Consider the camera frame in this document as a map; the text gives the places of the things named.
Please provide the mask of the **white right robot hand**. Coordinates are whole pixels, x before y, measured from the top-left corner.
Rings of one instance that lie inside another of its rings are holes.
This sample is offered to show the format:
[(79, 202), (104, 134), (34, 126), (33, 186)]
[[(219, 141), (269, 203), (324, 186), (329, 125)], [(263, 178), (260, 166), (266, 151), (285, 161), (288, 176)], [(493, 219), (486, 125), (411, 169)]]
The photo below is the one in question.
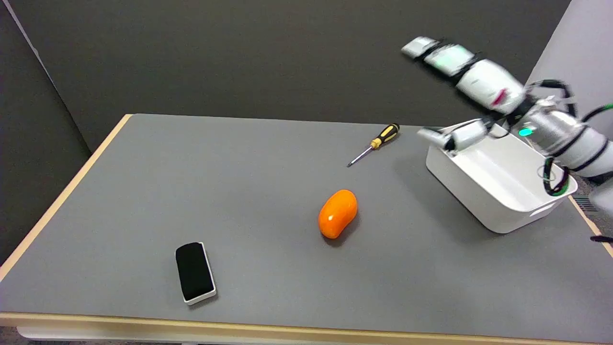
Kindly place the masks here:
[[(505, 68), (454, 42), (420, 36), (405, 44), (401, 53), (445, 76), (486, 115), (510, 115), (527, 100), (524, 85)], [(418, 135), (442, 150), (462, 151), (486, 138), (494, 122), (482, 118), (451, 130), (422, 127)]]

